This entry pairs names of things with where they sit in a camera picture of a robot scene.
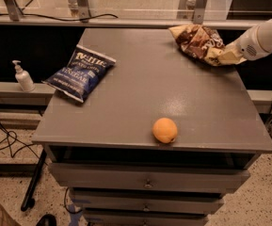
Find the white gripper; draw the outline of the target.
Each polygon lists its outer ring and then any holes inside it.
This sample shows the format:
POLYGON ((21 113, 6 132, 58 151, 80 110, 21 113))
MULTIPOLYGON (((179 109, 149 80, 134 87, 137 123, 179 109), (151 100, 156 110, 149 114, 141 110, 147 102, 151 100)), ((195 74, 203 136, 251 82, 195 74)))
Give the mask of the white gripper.
POLYGON ((258 26, 244 32, 236 42, 229 43, 218 56, 221 65, 237 65, 246 60, 257 60, 268 56, 269 53, 261 46, 258 40, 258 26))

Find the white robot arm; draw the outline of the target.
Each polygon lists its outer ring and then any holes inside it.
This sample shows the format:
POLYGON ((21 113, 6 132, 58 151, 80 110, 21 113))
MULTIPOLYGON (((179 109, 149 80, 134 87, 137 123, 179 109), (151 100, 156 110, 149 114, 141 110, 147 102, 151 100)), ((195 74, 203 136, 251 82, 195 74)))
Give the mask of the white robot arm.
POLYGON ((238 39, 228 44, 218 57, 222 65, 254 61, 272 54, 272 19, 257 24, 245 31, 238 39))

